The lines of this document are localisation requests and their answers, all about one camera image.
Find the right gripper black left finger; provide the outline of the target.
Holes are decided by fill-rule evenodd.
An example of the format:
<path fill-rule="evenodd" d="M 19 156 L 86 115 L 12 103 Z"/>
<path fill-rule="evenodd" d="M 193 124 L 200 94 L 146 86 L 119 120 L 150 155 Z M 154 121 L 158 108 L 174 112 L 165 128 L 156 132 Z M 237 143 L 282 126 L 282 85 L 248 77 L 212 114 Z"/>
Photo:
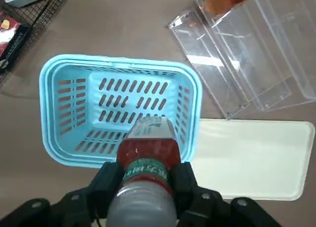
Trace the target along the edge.
<path fill-rule="evenodd" d="M 119 190 L 123 166 L 105 162 L 91 183 L 67 193 L 59 202 L 34 198 L 24 202 L 0 220 L 2 227 L 90 227 L 106 218 Z"/>

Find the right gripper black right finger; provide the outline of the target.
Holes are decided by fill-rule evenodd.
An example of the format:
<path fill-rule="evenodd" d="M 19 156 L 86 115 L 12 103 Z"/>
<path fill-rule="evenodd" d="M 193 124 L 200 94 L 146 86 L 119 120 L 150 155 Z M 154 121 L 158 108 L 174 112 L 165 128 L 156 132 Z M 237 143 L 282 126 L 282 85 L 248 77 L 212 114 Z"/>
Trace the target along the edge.
<path fill-rule="evenodd" d="M 198 186 L 189 162 L 173 166 L 178 227 L 279 227 L 256 201 L 237 197 L 227 203 L 217 191 Z"/>

